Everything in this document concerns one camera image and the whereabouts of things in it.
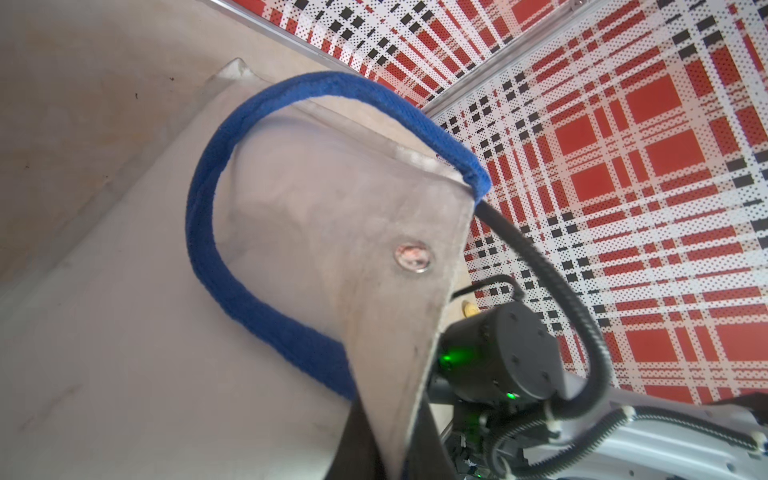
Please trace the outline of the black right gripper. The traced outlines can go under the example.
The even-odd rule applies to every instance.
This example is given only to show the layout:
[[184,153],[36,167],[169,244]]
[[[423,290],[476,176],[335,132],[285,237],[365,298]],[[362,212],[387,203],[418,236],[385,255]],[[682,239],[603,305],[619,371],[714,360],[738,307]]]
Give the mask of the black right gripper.
[[453,405],[450,428],[442,443],[456,479],[497,479],[484,456],[484,443],[490,430],[521,411],[510,402],[497,405],[459,400]]

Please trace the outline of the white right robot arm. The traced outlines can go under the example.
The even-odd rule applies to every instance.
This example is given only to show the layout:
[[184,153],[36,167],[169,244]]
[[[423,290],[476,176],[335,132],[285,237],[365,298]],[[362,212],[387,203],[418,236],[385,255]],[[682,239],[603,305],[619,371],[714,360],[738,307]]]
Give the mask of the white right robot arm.
[[764,479],[767,395],[692,405],[610,390],[588,415],[495,438],[503,407],[461,403],[443,433],[460,479]]

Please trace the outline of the white canvas bag blue handles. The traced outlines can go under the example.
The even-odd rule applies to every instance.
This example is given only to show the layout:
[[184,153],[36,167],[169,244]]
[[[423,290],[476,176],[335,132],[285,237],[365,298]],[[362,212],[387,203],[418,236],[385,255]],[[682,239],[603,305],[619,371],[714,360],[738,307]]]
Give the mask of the white canvas bag blue handles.
[[426,400],[476,156],[233,60],[1,297],[5,479],[448,479]]

